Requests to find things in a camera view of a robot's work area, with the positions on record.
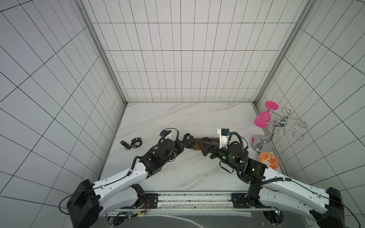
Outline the pink plastic wine glass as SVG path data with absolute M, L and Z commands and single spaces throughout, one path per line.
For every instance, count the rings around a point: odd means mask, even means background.
M 279 105 L 273 101 L 265 103 L 266 110 L 260 113 L 254 120 L 254 124 L 259 128 L 266 128 L 271 122 L 271 111 L 279 109 Z

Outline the black rectangular smart watch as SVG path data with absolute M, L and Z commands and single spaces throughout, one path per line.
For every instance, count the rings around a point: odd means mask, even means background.
M 126 141 L 122 140 L 120 142 L 120 144 L 122 146 L 125 147 L 126 150 L 130 150 L 130 149 L 136 149 L 138 147 L 140 147 L 143 144 L 143 141 L 140 137 L 134 138 L 130 143 L 127 143 Z

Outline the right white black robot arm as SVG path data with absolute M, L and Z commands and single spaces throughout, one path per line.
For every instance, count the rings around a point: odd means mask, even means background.
M 242 142 L 220 146 L 217 140 L 198 141 L 204 156 L 219 159 L 249 185 L 239 204 L 250 208 L 277 208 L 302 215 L 321 228 L 345 227 L 345 206 L 339 190 L 309 186 L 249 157 Z

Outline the aluminium mounting rail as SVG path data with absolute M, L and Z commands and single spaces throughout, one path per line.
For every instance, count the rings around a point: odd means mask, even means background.
M 272 211 L 274 208 L 295 213 L 308 206 L 302 200 L 266 189 L 260 196 L 252 192 L 143 192 L 129 188 L 106 202 L 100 202 L 98 216 L 137 211 Z

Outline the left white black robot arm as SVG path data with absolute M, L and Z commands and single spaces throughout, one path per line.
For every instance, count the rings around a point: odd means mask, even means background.
M 129 169 L 104 180 L 81 182 L 66 203 L 72 226 L 89 228 L 116 209 L 141 207 L 145 191 L 139 183 L 160 172 L 183 151 L 183 141 L 166 135 L 145 155 L 136 156 Z

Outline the orange patterned plate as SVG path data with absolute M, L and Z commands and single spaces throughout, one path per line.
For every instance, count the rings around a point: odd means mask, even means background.
M 270 152 L 262 152 L 259 154 L 259 161 L 261 163 L 264 163 L 265 165 L 267 165 L 268 167 L 276 170 L 279 168 L 279 160 L 278 158 L 270 153 Z

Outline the black round wrist watch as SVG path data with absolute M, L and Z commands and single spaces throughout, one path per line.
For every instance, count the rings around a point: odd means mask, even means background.
M 183 146 L 187 149 L 193 149 L 195 145 L 195 138 L 189 133 L 185 134 L 183 137 Z

